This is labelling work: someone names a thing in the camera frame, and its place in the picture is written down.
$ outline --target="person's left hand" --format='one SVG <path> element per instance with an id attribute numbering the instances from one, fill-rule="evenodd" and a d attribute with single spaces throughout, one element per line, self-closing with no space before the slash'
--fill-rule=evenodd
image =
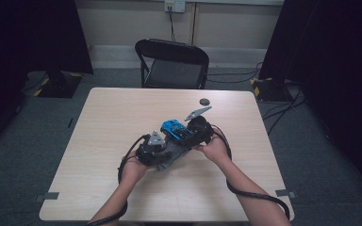
<path id="1" fill-rule="evenodd" d="M 143 165 L 135 156 L 135 151 L 132 151 L 127 159 L 123 168 L 122 181 L 132 181 L 136 183 L 145 175 L 148 169 L 152 168 Z"/>

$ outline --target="baseboard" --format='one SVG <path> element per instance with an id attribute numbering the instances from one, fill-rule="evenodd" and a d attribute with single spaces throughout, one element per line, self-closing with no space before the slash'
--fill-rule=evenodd
<path id="1" fill-rule="evenodd" d="M 234 49 L 202 47 L 210 59 L 210 68 L 255 68 L 263 62 L 267 49 Z M 134 46 L 91 45 L 90 61 L 98 68 L 139 68 Z"/>

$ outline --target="wall outlet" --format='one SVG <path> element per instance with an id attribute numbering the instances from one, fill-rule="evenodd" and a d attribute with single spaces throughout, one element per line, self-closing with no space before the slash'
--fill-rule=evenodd
<path id="1" fill-rule="evenodd" d="M 185 1 L 164 1 L 164 11 L 185 12 Z"/>

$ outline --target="table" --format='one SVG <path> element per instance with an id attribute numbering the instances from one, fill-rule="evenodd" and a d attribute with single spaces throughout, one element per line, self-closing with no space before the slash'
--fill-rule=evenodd
<path id="1" fill-rule="evenodd" d="M 212 106 L 203 116 L 224 131 L 233 161 L 276 197 L 275 190 L 284 190 L 285 185 L 253 93 L 95 88 L 90 91 L 49 189 L 50 193 L 58 192 L 58 198 L 44 201 L 40 218 L 91 219 L 117 187 L 117 168 L 131 145 L 141 135 L 159 132 L 164 121 L 179 120 L 186 125 L 187 115 L 202 108 L 202 98 Z M 278 198 L 289 206 L 293 219 L 288 196 Z M 148 171 L 128 203 L 121 220 L 247 220 L 221 171 L 194 150 L 169 169 Z"/>

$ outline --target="person's right arm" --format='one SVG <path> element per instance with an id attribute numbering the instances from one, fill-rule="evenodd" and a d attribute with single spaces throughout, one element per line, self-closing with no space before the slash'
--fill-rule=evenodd
<path id="1" fill-rule="evenodd" d="M 220 130 L 215 129 L 215 132 L 221 134 Z M 231 161 L 224 143 L 217 135 L 213 135 L 207 145 L 198 145 L 193 149 L 201 151 L 209 160 L 213 161 L 234 188 L 268 195 L 263 188 L 246 176 Z M 277 203 L 240 195 L 237 195 L 237 198 L 252 225 L 290 225 L 284 211 Z"/>

